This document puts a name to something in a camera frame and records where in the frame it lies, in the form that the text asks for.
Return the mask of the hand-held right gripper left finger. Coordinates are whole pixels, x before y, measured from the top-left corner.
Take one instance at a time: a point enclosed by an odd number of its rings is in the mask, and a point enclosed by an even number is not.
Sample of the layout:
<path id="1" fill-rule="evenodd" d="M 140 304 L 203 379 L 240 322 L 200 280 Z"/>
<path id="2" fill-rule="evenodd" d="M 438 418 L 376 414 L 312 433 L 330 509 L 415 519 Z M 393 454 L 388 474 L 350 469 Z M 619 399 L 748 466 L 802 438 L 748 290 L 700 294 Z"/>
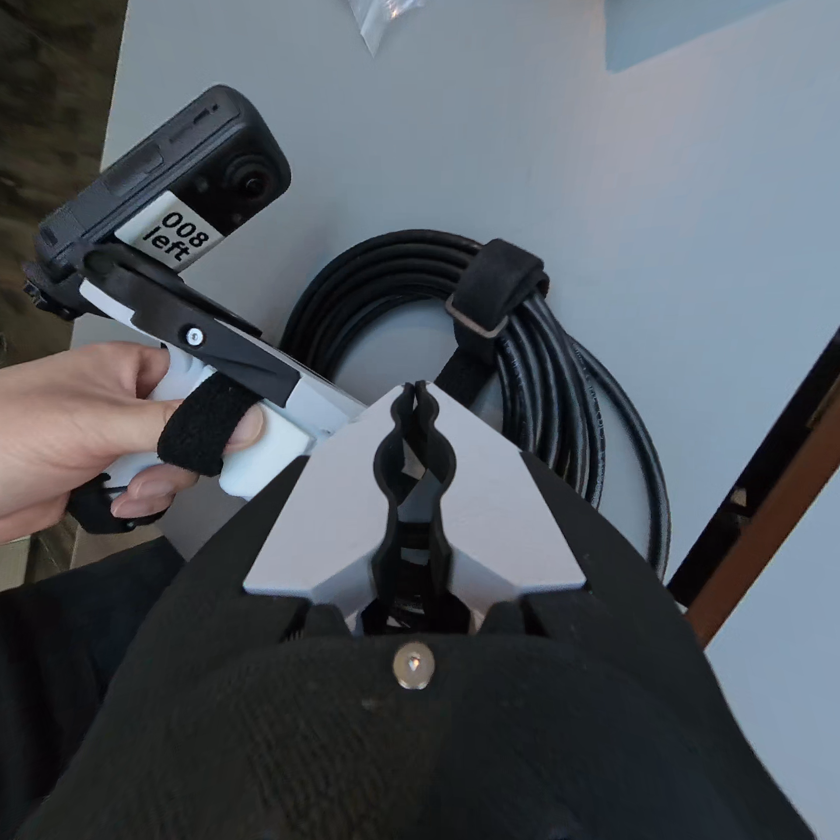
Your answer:
<path id="1" fill-rule="evenodd" d="M 402 557 L 398 510 L 417 485 L 406 457 L 416 391 L 393 388 L 318 446 L 244 580 L 250 595 L 331 604 L 344 617 L 372 603 L 385 624 Z"/>

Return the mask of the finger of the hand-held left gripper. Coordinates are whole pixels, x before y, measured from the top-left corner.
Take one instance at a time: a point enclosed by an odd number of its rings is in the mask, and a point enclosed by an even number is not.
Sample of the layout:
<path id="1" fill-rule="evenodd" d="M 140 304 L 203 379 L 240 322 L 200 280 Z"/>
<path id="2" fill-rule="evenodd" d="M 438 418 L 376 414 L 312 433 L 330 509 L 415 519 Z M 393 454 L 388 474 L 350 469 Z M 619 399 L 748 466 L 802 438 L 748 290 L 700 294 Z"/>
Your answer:
<path id="1" fill-rule="evenodd" d="M 367 409 L 340 388 L 323 378 L 297 373 L 287 374 L 287 421 L 297 429 L 295 447 L 288 445 L 295 455 L 311 452 L 345 425 L 353 422 Z"/>

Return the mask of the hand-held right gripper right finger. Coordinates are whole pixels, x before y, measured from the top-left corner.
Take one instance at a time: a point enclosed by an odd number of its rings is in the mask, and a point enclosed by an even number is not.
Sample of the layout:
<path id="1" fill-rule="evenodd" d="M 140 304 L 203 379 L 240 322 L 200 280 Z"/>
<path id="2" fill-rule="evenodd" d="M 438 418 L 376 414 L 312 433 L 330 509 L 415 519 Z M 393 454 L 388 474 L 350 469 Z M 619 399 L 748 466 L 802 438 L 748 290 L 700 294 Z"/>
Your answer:
<path id="1" fill-rule="evenodd" d="M 580 592 L 586 577 L 524 453 L 441 388 L 417 382 L 424 465 L 439 484 L 435 583 L 470 619 L 525 595 Z"/>

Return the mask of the grey desk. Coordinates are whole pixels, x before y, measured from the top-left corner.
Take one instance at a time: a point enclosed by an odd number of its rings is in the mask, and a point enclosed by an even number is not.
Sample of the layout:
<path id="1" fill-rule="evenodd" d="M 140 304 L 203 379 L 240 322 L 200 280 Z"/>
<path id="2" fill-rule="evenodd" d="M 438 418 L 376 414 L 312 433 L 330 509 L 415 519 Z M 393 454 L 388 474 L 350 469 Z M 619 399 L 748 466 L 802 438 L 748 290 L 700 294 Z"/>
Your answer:
<path id="1" fill-rule="evenodd" d="M 399 228 L 541 257 L 662 459 L 668 575 L 838 330 L 838 2 L 129 2 L 102 164 L 199 92 L 251 98 L 290 192 L 188 278 L 279 333 Z"/>

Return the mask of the person's left hand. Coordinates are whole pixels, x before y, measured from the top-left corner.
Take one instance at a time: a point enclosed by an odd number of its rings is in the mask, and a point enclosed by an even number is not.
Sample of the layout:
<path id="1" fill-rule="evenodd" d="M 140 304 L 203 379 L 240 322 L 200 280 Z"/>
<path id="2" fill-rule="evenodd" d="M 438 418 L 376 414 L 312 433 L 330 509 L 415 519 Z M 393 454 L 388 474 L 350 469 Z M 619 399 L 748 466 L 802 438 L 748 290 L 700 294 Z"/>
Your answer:
<path id="1" fill-rule="evenodd" d="M 169 366 L 165 349 L 115 342 L 2 369 L 3 544 L 55 525 L 117 459 L 156 450 L 181 404 L 148 399 Z"/>

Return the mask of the person's dark clothing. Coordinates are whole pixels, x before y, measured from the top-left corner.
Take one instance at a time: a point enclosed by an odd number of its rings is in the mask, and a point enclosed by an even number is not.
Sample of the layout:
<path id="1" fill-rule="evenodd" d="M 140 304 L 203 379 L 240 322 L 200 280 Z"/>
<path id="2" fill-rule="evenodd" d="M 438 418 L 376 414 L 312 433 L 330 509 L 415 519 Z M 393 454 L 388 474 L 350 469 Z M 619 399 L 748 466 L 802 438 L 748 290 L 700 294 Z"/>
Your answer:
<path id="1" fill-rule="evenodd" d="M 54 789 L 183 565 L 160 537 L 2 592 L 1 838 Z"/>

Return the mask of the small clear bag red parts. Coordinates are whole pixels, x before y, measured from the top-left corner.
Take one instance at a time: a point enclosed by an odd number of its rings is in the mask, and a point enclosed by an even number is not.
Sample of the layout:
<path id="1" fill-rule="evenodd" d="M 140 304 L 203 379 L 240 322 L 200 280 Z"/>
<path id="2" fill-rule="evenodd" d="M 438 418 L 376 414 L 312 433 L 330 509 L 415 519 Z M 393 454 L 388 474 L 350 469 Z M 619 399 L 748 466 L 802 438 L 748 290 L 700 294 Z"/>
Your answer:
<path id="1" fill-rule="evenodd" d="M 425 1 L 348 1 L 360 36 L 375 57 L 389 25 Z"/>

